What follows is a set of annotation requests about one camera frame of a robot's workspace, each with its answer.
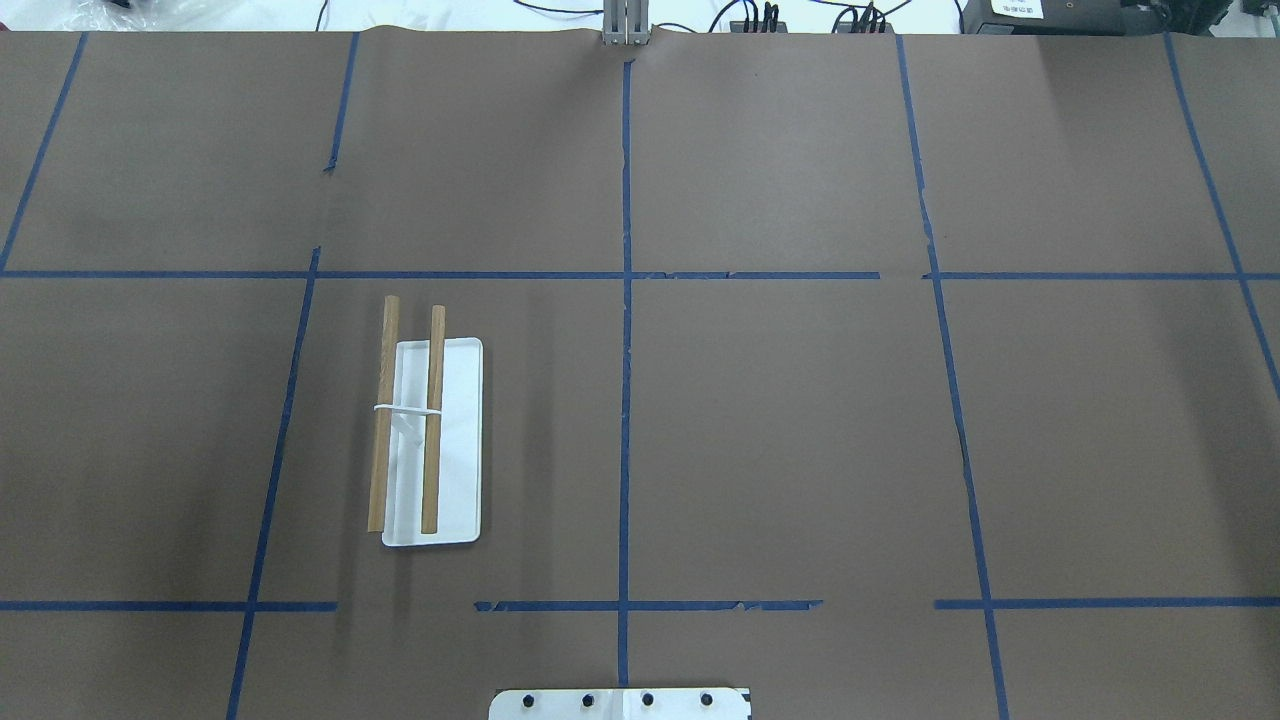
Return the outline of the white towel rack base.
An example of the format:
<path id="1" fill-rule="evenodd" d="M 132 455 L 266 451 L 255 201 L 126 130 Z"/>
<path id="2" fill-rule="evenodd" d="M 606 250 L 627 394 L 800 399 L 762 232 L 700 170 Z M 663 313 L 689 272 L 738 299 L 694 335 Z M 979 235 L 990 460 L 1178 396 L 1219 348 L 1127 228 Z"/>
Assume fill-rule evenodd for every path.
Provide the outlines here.
<path id="1" fill-rule="evenodd" d="M 396 347 L 392 398 L 376 405 L 390 414 L 385 547 L 461 544 L 479 539 L 483 528 L 483 343 L 477 338 L 444 342 L 439 493 L 436 529 L 422 532 L 422 466 L 428 419 L 430 343 L 401 341 Z"/>

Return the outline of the outer wooden rack rod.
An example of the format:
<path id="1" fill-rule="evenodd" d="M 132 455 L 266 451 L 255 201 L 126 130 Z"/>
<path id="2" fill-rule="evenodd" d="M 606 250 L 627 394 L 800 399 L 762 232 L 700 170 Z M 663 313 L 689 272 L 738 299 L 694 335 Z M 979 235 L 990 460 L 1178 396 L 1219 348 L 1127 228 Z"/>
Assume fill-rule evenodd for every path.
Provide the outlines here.
<path id="1" fill-rule="evenodd" d="M 396 348 L 399 341 L 401 299 L 388 295 L 383 301 L 379 348 L 378 392 L 374 409 L 374 445 L 370 471 L 367 532 L 384 530 L 390 466 L 390 429 L 396 383 Z"/>

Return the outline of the wooden rack rod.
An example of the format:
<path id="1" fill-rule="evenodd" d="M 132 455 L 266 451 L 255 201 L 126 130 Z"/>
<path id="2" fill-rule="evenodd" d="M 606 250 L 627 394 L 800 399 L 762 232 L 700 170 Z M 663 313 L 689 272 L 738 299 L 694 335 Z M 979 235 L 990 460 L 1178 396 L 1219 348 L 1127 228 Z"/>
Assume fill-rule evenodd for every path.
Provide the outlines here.
<path id="1" fill-rule="evenodd" d="M 442 459 L 442 405 L 445 361 L 447 307 L 433 305 L 428 346 L 428 382 L 420 530 L 438 533 Z"/>
<path id="2" fill-rule="evenodd" d="M 396 348 L 399 341 L 401 299 L 388 295 L 383 301 L 379 348 L 378 392 L 374 409 L 374 445 L 370 471 L 367 532 L 384 530 L 390 466 L 390 429 L 396 383 Z"/>

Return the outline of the inner wooden rack rod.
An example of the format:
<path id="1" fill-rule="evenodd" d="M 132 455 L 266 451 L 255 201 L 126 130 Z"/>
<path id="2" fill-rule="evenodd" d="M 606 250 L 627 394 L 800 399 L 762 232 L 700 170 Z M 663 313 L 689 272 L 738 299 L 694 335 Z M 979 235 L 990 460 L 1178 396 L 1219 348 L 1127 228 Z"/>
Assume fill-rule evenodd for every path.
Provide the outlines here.
<path id="1" fill-rule="evenodd" d="M 447 307 L 433 305 L 428 346 L 428 382 L 420 530 L 438 533 L 442 459 L 442 405 L 445 361 Z"/>

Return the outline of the brown paper table cover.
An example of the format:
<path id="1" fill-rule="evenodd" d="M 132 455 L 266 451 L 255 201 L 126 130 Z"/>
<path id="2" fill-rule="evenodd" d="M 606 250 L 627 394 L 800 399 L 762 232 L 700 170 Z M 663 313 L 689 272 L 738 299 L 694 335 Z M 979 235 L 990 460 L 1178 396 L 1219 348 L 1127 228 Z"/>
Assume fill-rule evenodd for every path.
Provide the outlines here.
<path id="1" fill-rule="evenodd" d="M 8 32 L 3 716 L 1275 719 L 1276 128 L 1274 38 Z M 388 295 L 475 542 L 367 532 Z"/>

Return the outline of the left orange black usb hub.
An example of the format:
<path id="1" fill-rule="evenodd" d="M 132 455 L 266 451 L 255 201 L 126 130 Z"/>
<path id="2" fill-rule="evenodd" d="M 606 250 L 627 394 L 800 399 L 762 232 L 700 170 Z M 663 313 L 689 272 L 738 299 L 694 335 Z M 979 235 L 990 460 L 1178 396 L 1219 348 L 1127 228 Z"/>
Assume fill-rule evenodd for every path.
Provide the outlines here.
<path id="1" fill-rule="evenodd" d="M 737 35 L 778 35 L 787 31 L 780 18 L 781 8 L 773 1 L 740 1 L 744 17 L 728 20 L 730 33 Z"/>

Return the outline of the orange black usb hub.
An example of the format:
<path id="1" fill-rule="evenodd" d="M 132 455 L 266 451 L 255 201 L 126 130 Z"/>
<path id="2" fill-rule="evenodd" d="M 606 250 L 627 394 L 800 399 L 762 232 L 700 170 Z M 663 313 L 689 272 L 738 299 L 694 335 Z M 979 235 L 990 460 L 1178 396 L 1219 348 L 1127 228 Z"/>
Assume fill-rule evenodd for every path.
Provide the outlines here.
<path id="1" fill-rule="evenodd" d="M 829 32 L 832 35 L 887 35 L 890 22 L 887 14 L 874 3 L 846 5 L 833 19 Z"/>
<path id="2" fill-rule="evenodd" d="M 744 17 L 728 20 L 730 33 L 737 35 L 778 35 L 787 31 L 780 18 L 781 8 L 773 1 L 740 1 Z"/>

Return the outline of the right orange black usb hub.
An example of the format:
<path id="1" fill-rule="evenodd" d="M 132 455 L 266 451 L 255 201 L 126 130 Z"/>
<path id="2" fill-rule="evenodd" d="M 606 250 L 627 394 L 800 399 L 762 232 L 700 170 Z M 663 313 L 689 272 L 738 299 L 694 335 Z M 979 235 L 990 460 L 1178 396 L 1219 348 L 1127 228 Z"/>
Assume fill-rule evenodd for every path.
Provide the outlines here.
<path id="1" fill-rule="evenodd" d="M 887 14 L 874 3 L 846 5 L 833 19 L 829 32 L 832 35 L 887 35 L 890 22 Z"/>

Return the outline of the black computer box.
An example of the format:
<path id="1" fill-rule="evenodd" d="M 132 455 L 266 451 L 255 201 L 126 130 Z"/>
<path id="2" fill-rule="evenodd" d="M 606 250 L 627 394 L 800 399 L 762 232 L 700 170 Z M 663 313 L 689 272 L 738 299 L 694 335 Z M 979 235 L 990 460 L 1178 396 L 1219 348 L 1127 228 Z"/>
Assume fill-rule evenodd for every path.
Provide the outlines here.
<path id="1" fill-rule="evenodd" d="M 965 35 L 1202 35 L 1229 1 L 968 1 Z"/>

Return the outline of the aluminium frame post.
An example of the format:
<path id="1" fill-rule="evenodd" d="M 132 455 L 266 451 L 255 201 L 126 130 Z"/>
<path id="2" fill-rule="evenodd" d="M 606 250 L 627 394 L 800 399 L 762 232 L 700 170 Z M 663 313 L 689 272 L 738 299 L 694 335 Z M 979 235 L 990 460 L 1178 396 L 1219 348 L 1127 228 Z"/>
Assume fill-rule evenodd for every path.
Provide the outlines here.
<path id="1" fill-rule="evenodd" d="M 646 45 L 652 38 L 648 0 L 605 0 L 602 6 L 602 41 L 605 46 Z"/>

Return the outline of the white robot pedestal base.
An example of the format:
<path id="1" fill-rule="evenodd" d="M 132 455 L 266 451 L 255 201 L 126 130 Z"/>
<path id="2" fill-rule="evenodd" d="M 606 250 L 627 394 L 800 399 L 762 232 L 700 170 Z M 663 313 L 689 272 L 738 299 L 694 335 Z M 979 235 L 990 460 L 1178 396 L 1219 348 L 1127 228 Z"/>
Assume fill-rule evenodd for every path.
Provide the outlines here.
<path id="1" fill-rule="evenodd" d="M 512 689 L 489 719 L 751 719 L 750 691 L 732 687 Z"/>

